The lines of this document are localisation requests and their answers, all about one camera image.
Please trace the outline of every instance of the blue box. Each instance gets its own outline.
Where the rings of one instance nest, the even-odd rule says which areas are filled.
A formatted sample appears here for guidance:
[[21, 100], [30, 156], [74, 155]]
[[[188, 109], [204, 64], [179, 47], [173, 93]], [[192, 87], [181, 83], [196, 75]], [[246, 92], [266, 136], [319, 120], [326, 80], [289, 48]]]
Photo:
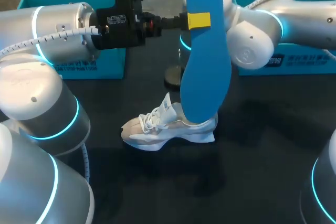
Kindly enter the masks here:
[[[86, 2], [93, 9], [97, 9], [111, 7], [114, 5], [115, 0], [21, 0], [17, 9], [78, 2]], [[54, 67], [65, 80], [122, 79], [124, 75], [125, 54], [125, 48], [103, 50], [98, 60], [94, 62], [80, 61], [54, 65]]]
[[[233, 0], [240, 6], [247, 6], [254, 0]], [[297, 0], [334, 1], [334, 0]], [[325, 74], [336, 73], [336, 61], [330, 59], [321, 49], [295, 44], [279, 44], [268, 64], [257, 70], [239, 68], [241, 76], [267, 76], [278, 74]]]

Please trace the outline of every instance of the shoe insole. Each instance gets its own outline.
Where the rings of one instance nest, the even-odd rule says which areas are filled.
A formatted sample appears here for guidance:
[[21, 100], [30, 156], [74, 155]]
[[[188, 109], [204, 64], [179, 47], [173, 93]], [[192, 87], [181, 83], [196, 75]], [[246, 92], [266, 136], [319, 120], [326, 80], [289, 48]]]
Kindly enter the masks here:
[[222, 105], [231, 79], [223, 0], [187, 0], [189, 13], [210, 13], [211, 27], [191, 30], [192, 50], [181, 81], [186, 118], [202, 123]]

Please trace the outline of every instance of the table surface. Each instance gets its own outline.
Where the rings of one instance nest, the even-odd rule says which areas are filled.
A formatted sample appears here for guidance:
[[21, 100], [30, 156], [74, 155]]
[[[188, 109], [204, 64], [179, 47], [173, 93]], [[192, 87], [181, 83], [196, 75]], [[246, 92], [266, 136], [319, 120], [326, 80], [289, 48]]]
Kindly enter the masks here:
[[[66, 82], [91, 119], [93, 223], [301, 223], [300, 189], [336, 128], [336, 76], [239, 77], [233, 67], [214, 143], [129, 147], [120, 126], [160, 105], [178, 43], [171, 30], [129, 49], [123, 80]], [[68, 159], [82, 172], [79, 151]]]

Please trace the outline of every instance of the white shoelace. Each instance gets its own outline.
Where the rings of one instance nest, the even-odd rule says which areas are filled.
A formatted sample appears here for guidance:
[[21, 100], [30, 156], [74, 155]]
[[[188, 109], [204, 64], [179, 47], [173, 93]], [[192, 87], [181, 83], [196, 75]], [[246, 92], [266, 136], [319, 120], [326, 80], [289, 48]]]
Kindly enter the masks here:
[[147, 115], [139, 115], [139, 121], [141, 125], [141, 129], [144, 133], [148, 133], [151, 129], [155, 128], [156, 131], [159, 129], [168, 129], [168, 126], [165, 124], [159, 124], [160, 118], [158, 117], [157, 110], [159, 107], [155, 108], [151, 113]]

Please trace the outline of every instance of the sneaker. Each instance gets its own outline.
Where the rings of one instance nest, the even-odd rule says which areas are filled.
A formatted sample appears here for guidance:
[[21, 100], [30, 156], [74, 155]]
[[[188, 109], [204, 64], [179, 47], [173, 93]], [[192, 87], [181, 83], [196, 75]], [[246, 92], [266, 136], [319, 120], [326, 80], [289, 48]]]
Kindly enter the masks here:
[[160, 107], [127, 122], [121, 128], [121, 137], [127, 144], [144, 151], [158, 151], [175, 137], [193, 143], [210, 143], [215, 141], [213, 131], [217, 121], [215, 115], [204, 123], [189, 122], [183, 114], [181, 104], [172, 104], [168, 93]]

